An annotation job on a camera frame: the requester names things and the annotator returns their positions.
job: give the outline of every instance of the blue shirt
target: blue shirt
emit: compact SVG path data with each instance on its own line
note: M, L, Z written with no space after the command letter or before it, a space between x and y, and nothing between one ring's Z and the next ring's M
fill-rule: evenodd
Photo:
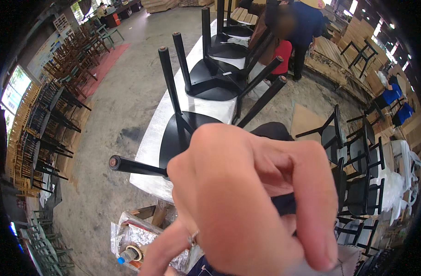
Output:
M399 111L396 114L398 115L401 124L403 124L403 122L405 122L406 119L412 116L413 112L414 111L410 107L410 105L408 103L404 103L403 107L399 109Z
M399 85L394 83L391 86L393 87L393 90L385 89L385 91L382 93L382 97L389 105L398 98L402 97L402 91Z
M291 36L291 43L309 46L313 37L319 37L324 29L324 16L317 9L302 2L294 2L292 7L296 16L296 26Z

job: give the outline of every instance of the conical hat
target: conical hat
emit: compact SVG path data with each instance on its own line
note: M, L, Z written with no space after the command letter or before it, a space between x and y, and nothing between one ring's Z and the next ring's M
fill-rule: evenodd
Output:
M317 8L317 9L325 8L325 3L322 0L299 0L299 1L313 8Z

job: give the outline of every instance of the plastic bottle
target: plastic bottle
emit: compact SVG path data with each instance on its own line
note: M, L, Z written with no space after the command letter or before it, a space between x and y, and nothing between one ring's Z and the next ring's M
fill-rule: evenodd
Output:
M132 261L133 259L135 259L138 256L138 253L132 249L132 248L128 248L125 251L120 253L120 257L117 259L117 261L119 262L119 264L124 264L124 263L129 263L130 261Z

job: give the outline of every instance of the poster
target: poster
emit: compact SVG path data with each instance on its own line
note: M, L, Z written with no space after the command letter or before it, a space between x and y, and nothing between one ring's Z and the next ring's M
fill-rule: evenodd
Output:
M53 53L57 48L60 47L63 42L63 38L56 30L53 34L43 43L42 47L39 48L37 53L28 63L28 70L33 74L38 81L44 83L47 79L47 75L43 73L43 66L53 58Z

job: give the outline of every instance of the white table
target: white table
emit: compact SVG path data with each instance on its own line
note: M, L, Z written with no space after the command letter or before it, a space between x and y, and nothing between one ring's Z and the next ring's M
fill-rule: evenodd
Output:
M215 19L210 25L211 36L217 33L217 20ZM175 48L169 49L170 52L175 52ZM195 64L203 58L203 43L202 37L197 41L191 52L187 56L187 66L189 71ZM230 63L240 69L244 67L245 58L241 59L226 59L215 58L220 61ZM175 86L178 94L178 100L182 111L190 111L204 114L222 121L225 124L230 124L233 114L235 112L236 98L225 101L209 101L188 96L184 90L184 79L181 69L174 76ZM152 166L159 166L159 156L161 140L163 138L164 129L174 114L174 108L166 90L163 98L158 104L151 122L141 140L135 160ZM173 203L172 199L172 182L152 175L131 174L129 182L137 188L157 196L163 200Z

